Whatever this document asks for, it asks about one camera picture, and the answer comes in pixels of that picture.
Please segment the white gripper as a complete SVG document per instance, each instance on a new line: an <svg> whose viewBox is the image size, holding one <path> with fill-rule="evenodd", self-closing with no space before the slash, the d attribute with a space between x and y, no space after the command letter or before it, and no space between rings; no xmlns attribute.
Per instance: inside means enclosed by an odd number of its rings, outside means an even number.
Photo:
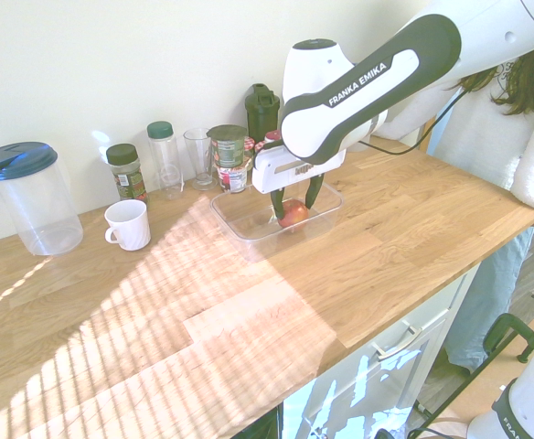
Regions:
<svg viewBox="0 0 534 439"><path fill-rule="evenodd" d="M309 179L304 204L311 209L324 181L324 173L339 168L346 157L341 151L321 165L309 164L292 155L284 145L268 143L256 154L251 182L262 194L270 193L276 219L285 216L284 188Z"/></svg>

